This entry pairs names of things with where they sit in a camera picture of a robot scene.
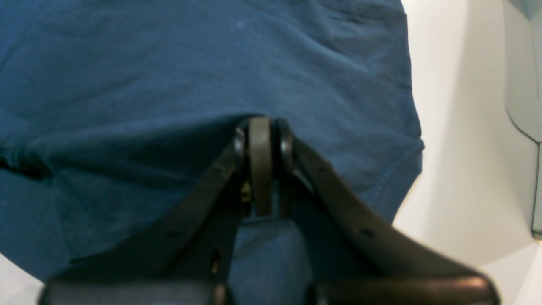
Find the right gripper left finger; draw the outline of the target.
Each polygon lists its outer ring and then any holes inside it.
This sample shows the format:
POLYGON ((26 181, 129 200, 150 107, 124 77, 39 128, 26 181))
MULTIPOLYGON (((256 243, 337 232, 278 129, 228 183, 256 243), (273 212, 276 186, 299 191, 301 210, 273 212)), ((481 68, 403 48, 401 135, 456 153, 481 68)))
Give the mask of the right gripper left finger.
POLYGON ((256 116, 172 210, 47 282, 40 305, 233 305, 238 227, 271 214, 271 121, 256 116))

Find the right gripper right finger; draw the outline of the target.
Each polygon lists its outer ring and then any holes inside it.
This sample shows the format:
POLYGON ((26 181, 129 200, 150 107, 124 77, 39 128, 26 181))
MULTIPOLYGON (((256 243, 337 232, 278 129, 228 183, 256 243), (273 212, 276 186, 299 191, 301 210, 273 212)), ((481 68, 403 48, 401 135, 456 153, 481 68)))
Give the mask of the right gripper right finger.
POLYGON ((395 230, 297 139, 273 122, 279 211, 300 229, 313 280, 306 305, 498 305, 493 283, 395 230))

